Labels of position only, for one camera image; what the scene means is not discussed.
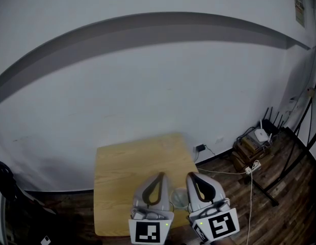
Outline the black metal stand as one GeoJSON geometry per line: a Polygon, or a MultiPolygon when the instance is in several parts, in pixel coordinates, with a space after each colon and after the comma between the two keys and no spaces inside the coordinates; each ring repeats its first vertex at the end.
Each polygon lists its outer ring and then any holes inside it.
{"type": "Polygon", "coordinates": [[[294,144],[292,146],[291,152],[286,160],[285,166],[280,174],[280,176],[274,180],[270,185],[268,185],[266,188],[262,188],[260,185],[258,185],[257,182],[255,182],[253,180],[253,178],[251,178],[251,182],[252,184],[254,184],[270,201],[273,207],[276,207],[279,205],[278,201],[276,201],[269,193],[268,190],[270,190],[271,188],[273,188],[274,186],[276,186],[283,178],[285,178],[294,168],[295,166],[304,158],[305,155],[307,155],[307,153],[309,153],[310,148],[313,146],[313,144],[316,142],[316,134],[314,135],[314,137],[311,139],[311,142],[307,144],[307,146],[303,146],[303,144],[299,144],[298,143],[298,139],[297,136],[299,134],[300,128],[301,128],[301,124],[308,112],[308,110],[310,109],[310,106],[312,105],[312,100],[313,97],[310,97],[308,105],[296,127],[296,129],[293,132],[293,136],[294,136],[294,144]],[[293,161],[293,163],[288,166],[289,161],[291,160],[292,154],[294,152],[294,148],[295,146],[298,144],[298,147],[302,149],[302,152],[300,153],[300,155],[293,161]]]}

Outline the long wall shelf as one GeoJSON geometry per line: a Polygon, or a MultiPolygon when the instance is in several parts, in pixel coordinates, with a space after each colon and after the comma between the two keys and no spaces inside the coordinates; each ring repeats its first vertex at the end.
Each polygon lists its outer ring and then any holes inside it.
{"type": "Polygon", "coordinates": [[[116,17],[65,33],[24,55],[0,75],[0,104],[36,80],[87,59],[129,48],[192,41],[303,47],[289,35],[222,15],[156,12],[116,17]]]}

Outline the wall poster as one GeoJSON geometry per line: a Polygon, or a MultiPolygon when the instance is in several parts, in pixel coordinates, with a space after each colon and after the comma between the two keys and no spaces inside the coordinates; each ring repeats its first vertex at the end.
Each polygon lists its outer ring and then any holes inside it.
{"type": "Polygon", "coordinates": [[[305,6],[304,0],[294,0],[295,1],[295,16],[296,21],[305,28],[305,6]]]}

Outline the white desk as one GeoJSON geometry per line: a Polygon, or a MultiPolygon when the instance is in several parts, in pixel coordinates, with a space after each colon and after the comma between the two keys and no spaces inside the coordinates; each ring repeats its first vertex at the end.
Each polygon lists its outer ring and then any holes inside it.
{"type": "Polygon", "coordinates": [[[3,237],[3,245],[9,245],[8,239],[7,239],[7,231],[6,231],[5,209],[6,209],[6,198],[2,195],[1,197],[1,230],[2,230],[2,237],[3,237]]]}

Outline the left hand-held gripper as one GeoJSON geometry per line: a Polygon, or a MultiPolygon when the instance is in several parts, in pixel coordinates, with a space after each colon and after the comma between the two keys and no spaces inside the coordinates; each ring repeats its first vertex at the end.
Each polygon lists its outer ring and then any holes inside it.
{"type": "Polygon", "coordinates": [[[134,193],[133,205],[128,220],[131,243],[164,245],[174,220],[167,175],[160,172],[143,182],[134,193]]]}

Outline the white power strip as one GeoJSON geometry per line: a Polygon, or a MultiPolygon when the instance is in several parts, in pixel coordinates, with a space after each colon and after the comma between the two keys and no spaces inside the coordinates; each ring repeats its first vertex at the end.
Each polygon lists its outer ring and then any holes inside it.
{"type": "Polygon", "coordinates": [[[261,163],[258,160],[255,160],[251,165],[245,168],[245,173],[247,175],[252,174],[254,171],[261,168],[261,163]]]}

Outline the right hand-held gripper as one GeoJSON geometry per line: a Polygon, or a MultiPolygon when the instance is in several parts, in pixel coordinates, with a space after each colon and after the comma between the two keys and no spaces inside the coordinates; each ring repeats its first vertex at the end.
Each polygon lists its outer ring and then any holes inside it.
{"type": "Polygon", "coordinates": [[[224,198],[224,189],[218,181],[204,174],[190,172],[186,177],[186,185],[193,211],[189,215],[189,222],[204,245],[212,245],[239,232],[236,209],[230,207],[228,198],[224,198]]]}

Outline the black office chair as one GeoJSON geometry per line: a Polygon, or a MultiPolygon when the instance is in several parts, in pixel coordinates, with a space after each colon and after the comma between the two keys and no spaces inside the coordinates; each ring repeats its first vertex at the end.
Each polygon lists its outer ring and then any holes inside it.
{"type": "Polygon", "coordinates": [[[34,197],[22,191],[10,168],[0,161],[0,193],[13,208],[19,209],[29,215],[28,245],[41,245],[40,241],[48,236],[50,245],[60,245],[52,221],[55,213],[42,206],[34,197]]]}

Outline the white router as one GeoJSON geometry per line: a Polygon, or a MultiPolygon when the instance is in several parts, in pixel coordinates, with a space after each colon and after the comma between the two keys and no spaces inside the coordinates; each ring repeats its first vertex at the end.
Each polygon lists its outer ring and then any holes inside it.
{"type": "Polygon", "coordinates": [[[257,128],[254,129],[254,136],[257,140],[257,143],[260,146],[271,145],[272,134],[268,134],[262,125],[262,120],[259,121],[257,128]]]}

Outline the black router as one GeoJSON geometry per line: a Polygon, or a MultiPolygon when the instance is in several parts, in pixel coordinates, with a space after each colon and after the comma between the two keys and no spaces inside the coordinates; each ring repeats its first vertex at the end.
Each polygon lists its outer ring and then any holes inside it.
{"type": "Polygon", "coordinates": [[[276,135],[281,130],[284,120],[283,120],[283,114],[278,119],[280,112],[277,112],[274,121],[271,121],[272,111],[273,111],[273,107],[271,108],[268,107],[266,109],[266,112],[263,116],[261,124],[262,124],[262,128],[265,130],[267,134],[276,135]]]}

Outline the white mug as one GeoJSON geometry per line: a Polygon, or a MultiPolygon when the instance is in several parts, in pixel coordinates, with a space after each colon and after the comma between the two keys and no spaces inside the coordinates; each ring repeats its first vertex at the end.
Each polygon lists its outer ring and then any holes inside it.
{"type": "Polygon", "coordinates": [[[175,209],[187,210],[189,205],[188,193],[185,188],[176,188],[170,194],[170,202],[175,209]]]}

